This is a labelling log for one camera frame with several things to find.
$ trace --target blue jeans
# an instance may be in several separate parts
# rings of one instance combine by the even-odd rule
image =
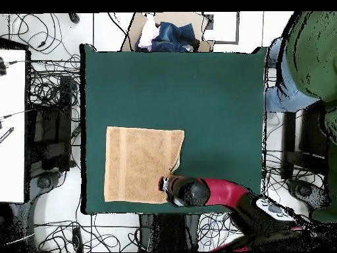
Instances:
[[[270,46],[268,56],[268,66],[275,67],[280,52],[281,38],[274,40]],[[292,79],[288,68],[286,52],[283,52],[281,61],[281,70],[284,84],[277,84],[276,86],[267,89],[266,91],[266,111],[267,113],[295,113],[300,109],[319,101],[317,98],[309,97],[300,92]]]

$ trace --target chair wheel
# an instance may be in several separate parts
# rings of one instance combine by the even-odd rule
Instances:
[[[75,24],[80,22],[80,17],[77,14],[69,14],[69,18]]]

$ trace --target white table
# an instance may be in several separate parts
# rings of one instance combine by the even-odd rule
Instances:
[[[23,50],[0,49],[4,62],[24,61]],[[18,62],[0,76],[0,117],[25,110],[26,63]],[[24,202],[24,113],[13,115],[2,122],[0,137],[11,127],[13,132],[0,143],[0,202]]]

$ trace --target green table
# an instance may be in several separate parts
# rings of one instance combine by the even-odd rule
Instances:
[[[89,214],[225,211],[220,206],[104,202],[107,126],[182,129],[176,174],[228,179],[260,193],[266,51],[99,53],[81,45],[86,119],[82,209]]]

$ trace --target tan towel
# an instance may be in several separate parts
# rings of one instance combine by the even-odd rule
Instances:
[[[165,203],[160,177],[179,161],[183,130],[107,127],[106,202]]]

